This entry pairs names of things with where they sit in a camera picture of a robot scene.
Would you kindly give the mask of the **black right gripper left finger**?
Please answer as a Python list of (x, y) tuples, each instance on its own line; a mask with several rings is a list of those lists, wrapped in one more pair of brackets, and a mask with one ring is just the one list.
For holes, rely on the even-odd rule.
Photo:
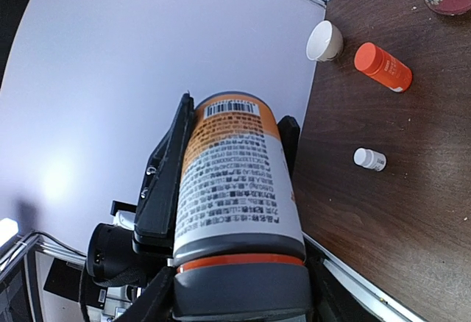
[(167, 321), (173, 306), (174, 275), (174, 268), (162, 268), (144, 293), (121, 316), (121, 321)]

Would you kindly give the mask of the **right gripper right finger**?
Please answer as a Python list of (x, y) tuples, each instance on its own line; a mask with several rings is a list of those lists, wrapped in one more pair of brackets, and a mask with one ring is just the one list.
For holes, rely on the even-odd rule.
[(311, 243), (305, 250), (316, 321), (368, 321), (368, 312), (325, 267), (325, 254)]

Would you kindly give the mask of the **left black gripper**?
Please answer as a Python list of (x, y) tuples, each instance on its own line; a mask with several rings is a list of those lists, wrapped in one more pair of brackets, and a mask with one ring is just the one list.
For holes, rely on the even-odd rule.
[(174, 119), (146, 165), (138, 205), (113, 201), (113, 223), (132, 231), (137, 254), (172, 258), (183, 157), (194, 124), (194, 99), (183, 94)]

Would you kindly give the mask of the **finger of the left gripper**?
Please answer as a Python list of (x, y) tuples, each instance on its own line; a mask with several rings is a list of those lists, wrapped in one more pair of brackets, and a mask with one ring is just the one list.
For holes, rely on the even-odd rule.
[(297, 120), (290, 115), (284, 116), (278, 123), (277, 128), (285, 154), (286, 164), (290, 175), (294, 172), (294, 165), (297, 156), (297, 148), (300, 138), (300, 125)]

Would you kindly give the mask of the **small white bottle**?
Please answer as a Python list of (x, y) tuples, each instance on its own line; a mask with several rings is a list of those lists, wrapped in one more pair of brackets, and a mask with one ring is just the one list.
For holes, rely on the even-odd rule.
[(353, 155), (356, 165), (374, 171), (382, 171), (386, 167), (386, 156), (372, 149), (358, 148)]

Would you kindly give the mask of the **grey cap supplement bottle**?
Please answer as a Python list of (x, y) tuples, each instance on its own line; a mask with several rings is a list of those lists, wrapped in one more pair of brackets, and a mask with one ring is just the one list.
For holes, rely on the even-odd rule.
[(311, 311), (305, 244), (277, 123), (259, 98), (196, 108), (177, 204), (173, 315), (278, 321)]

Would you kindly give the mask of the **orange pill bottle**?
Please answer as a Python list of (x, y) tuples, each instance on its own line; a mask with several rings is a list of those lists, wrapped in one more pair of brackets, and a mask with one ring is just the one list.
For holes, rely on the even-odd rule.
[(374, 43), (362, 44), (355, 53), (355, 68), (395, 93), (406, 91), (412, 83), (409, 67)]

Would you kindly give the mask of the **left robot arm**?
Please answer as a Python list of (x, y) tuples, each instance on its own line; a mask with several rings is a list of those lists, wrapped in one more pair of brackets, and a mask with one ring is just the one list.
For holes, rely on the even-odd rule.
[(130, 228), (95, 228), (82, 275), (141, 289), (122, 321), (279, 321), (311, 308), (283, 139), (259, 98), (184, 94), (129, 211)]

